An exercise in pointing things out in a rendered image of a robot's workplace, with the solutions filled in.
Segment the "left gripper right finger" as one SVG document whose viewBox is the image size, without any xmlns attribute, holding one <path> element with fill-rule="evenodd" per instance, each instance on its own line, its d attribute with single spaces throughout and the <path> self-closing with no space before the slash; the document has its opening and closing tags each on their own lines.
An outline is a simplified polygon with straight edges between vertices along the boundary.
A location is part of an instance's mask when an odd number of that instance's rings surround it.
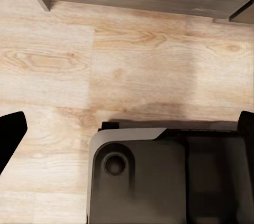
<svg viewBox="0 0 254 224">
<path fill-rule="evenodd" d="M 254 153 L 254 113 L 242 111 L 237 129 Z"/>
</svg>

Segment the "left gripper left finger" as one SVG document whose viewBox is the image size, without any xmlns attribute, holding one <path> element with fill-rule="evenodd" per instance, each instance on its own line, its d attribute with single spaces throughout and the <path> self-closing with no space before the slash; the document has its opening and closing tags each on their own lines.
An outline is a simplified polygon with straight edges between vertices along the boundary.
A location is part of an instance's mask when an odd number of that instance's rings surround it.
<svg viewBox="0 0 254 224">
<path fill-rule="evenodd" d="M 23 111 L 0 117 L 0 174 L 27 130 L 28 127 Z"/>
</svg>

